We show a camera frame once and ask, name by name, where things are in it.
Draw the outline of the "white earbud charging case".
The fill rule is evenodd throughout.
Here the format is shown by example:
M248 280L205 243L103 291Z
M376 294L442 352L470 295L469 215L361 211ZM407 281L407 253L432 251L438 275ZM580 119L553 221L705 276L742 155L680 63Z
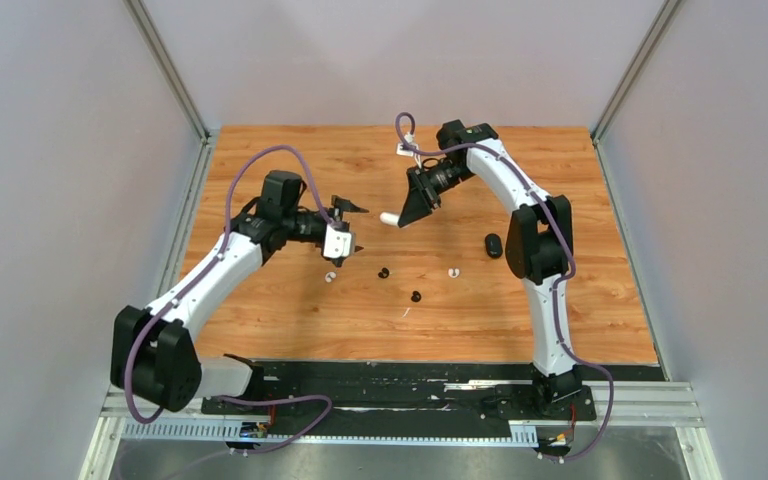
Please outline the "white earbud charging case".
M396 213L381 212L379 215L379 220L385 225L399 227L400 217Z

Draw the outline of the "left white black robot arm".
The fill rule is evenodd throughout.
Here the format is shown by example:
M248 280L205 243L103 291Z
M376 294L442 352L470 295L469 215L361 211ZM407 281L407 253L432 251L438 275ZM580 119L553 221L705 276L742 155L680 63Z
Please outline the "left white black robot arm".
M182 280L143 308L124 307L114 321L110 380L136 398L178 412L198 398L228 397L243 413L266 400L264 370L225 354L202 359L195 340L227 297L289 242L309 243L341 266L360 251L346 213L361 207L334 196L324 212L300 206L312 185L296 173L272 170L259 196L231 217L214 247Z

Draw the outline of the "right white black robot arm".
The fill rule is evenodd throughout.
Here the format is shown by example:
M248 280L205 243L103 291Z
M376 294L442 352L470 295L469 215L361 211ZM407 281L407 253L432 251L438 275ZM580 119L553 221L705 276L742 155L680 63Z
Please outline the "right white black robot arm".
M566 290L575 274L572 207L563 195L539 187L511 158L488 124L444 123L436 134L439 150L432 167L411 134L402 134L397 152L410 155L408 193L391 224L403 228L433 213L444 192L477 177L509 214L504 257L523 284L529 302L536 370L527 405L544 417L567 410L582 392L580 361L567 342Z

